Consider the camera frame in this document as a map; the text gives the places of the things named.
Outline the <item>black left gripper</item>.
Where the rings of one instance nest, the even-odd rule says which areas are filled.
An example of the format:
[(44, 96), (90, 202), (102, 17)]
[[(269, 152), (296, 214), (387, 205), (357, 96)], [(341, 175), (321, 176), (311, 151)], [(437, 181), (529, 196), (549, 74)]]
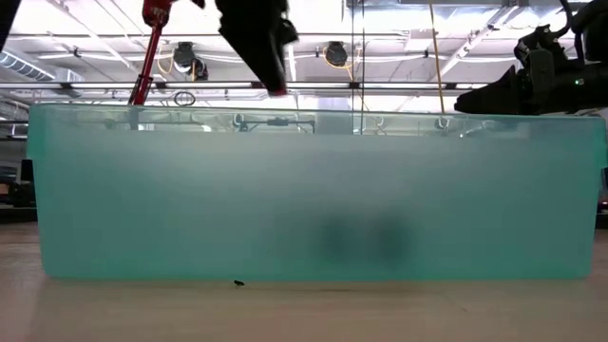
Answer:
[(284, 17), (287, 0), (216, 0), (221, 14), (219, 33), (257, 76), (270, 95), (285, 95), (287, 83), (274, 37), (283, 31), (283, 44), (298, 40), (295, 25)]

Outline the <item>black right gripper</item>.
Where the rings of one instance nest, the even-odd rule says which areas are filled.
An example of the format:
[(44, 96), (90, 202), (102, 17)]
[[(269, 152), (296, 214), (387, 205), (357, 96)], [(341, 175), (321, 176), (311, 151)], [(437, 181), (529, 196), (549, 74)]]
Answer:
[[(467, 114), (515, 115), (520, 99), (518, 70), (511, 66), (498, 81), (460, 95), (454, 109)], [(574, 113), (576, 107), (571, 94), (575, 85), (575, 70), (556, 71), (525, 67), (521, 70), (521, 113), (542, 115)]]

